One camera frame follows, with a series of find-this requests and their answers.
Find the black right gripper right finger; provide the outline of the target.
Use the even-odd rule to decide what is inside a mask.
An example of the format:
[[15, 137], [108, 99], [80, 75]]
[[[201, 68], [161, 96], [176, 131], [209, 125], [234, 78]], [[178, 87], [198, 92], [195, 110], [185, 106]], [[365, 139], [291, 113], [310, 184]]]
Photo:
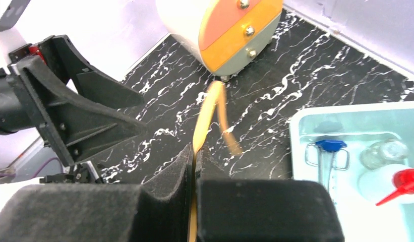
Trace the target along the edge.
[[293, 179], [238, 179], [197, 153], [197, 241], [344, 241], [325, 188]]

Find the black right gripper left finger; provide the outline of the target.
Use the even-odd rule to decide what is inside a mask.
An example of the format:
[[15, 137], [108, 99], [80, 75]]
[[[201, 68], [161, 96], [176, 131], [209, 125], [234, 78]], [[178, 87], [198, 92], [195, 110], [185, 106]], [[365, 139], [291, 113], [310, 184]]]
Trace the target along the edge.
[[44, 184], [0, 212], [0, 241], [187, 241], [193, 149], [142, 185]]

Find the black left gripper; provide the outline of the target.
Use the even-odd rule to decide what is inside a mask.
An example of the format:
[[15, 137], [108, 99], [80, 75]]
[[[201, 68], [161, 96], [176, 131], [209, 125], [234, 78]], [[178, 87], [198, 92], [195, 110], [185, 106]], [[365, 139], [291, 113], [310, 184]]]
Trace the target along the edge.
[[141, 105], [143, 96], [91, 65], [67, 35], [36, 46], [46, 64], [28, 56], [9, 65], [9, 75], [0, 69], [0, 135], [36, 128], [72, 166], [147, 133], [145, 123], [115, 110]]

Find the tan rubber tubing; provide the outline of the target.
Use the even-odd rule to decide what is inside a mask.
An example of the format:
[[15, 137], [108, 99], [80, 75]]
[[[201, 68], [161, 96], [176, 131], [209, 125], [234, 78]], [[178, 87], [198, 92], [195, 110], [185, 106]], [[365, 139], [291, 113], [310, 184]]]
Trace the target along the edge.
[[194, 242], [197, 240], [197, 193], [196, 193], [196, 165], [197, 154], [202, 149], [209, 126], [211, 124], [213, 114], [217, 112], [219, 127], [224, 139], [224, 142], [232, 155], [241, 155], [243, 150], [236, 141], [234, 135], [228, 131], [229, 125], [226, 112], [226, 88], [222, 81], [213, 81], [208, 89], [204, 101], [202, 103], [197, 122], [194, 128], [192, 147], [194, 151], [192, 162], [192, 197], [191, 209], [188, 228], [188, 241]]

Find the white wash bottle red cap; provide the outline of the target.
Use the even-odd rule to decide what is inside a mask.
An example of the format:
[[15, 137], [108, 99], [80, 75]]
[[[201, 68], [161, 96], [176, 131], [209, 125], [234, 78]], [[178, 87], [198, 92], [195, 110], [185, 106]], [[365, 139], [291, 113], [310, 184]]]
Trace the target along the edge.
[[365, 172], [358, 181], [360, 194], [376, 206], [414, 203], [414, 168], [390, 164]]

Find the small clear glass jar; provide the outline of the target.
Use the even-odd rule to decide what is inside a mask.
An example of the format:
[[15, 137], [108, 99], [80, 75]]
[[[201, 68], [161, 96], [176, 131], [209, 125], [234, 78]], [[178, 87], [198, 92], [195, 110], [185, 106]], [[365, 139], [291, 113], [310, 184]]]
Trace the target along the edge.
[[400, 139], [390, 138], [367, 147], [360, 154], [360, 162], [367, 169], [374, 170], [385, 165], [402, 164], [409, 149]]

